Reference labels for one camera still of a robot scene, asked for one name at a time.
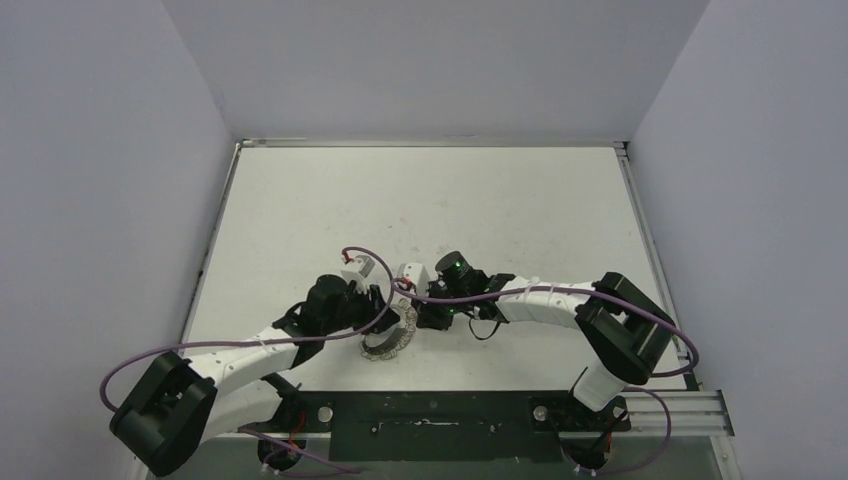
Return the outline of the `metal keyring organizer red handle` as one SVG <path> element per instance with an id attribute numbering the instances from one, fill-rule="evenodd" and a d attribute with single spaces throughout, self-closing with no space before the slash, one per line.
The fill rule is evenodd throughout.
<path id="1" fill-rule="evenodd" d="M 390 312 L 399 321 L 381 333 L 369 333 L 360 342 L 361 356 L 370 361 L 388 361 L 395 358 L 412 341 L 417 331 L 418 313 L 407 299 L 394 301 Z"/>

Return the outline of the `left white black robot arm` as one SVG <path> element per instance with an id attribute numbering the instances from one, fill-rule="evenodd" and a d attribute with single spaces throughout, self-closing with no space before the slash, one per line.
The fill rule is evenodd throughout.
<path id="1" fill-rule="evenodd" d="M 263 422 L 290 428 L 299 405 L 280 374 L 311 360 L 329 340 L 377 335 L 382 343 L 363 349 L 381 357 L 406 346 L 417 320 L 409 301 L 383 295 L 375 283 L 322 275 L 303 301 L 246 340 L 198 342 L 200 354 L 187 357 L 179 346 L 150 353 L 109 429 L 151 473 L 167 476 L 223 433 Z"/>

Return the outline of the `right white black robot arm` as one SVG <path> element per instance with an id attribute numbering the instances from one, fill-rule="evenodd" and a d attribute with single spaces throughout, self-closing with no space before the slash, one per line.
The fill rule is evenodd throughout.
<path id="1" fill-rule="evenodd" d="M 421 326 L 443 329 L 463 314 L 498 325 L 535 322 L 584 335 L 596 359 L 565 402 L 568 421 L 580 429 L 600 421 L 626 387 L 646 384 L 674 336 L 676 325 L 666 312 L 617 272 L 578 284 L 488 275 L 458 251 L 440 259 L 435 271 L 435 279 L 423 287 L 407 279 L 397 283 L 413 294 Z"/>

